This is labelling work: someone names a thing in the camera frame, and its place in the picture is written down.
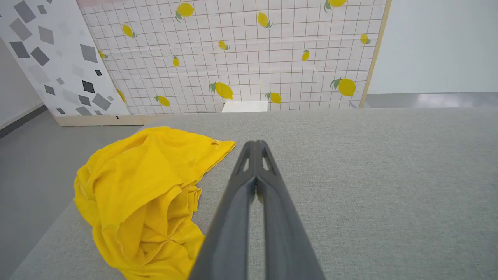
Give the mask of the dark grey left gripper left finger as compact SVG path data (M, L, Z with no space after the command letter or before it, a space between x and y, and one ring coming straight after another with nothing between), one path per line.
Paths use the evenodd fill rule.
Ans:
M249 212L256 195L255 141L244 144L190 272L191 280L248 278Z

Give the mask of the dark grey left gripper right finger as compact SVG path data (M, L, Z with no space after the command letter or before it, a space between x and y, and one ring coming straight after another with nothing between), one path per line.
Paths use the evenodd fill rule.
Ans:
M265 278L323 280L325 275L268 144L256 142L256 193L263 204Z

